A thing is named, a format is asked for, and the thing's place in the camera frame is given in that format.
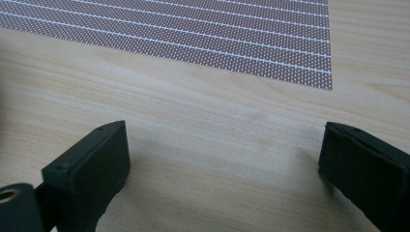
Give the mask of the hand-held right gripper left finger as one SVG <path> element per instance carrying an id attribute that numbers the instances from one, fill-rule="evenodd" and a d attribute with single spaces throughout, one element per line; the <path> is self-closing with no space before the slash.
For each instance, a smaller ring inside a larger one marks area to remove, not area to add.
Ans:
<path id="1" fill-rule="evenodd" d="M 47 223 L 59 232 L 95 232 L 130 168 L 126 123 L 92 130 L 42 169 L 44 203 L 52 210 Z"/>

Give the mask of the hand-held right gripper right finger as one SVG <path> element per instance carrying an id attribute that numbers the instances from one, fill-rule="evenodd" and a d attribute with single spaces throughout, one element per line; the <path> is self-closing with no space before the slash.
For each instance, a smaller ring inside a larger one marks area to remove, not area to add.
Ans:
<path id="1" fill-rule="evenodd" d="M 381 232 L 410 232 L 410 155 L 364 130 L 329 122 L 319 172 Z"/>

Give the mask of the brown white striped woven placemat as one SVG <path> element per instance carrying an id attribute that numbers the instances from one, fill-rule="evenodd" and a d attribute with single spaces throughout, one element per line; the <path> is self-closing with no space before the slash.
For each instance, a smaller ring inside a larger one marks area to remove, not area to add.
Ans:
<path id="1" fill-rule="evenodd" d="M 333 87 L 327 0 L 0 0 L 0 28 Z"/>

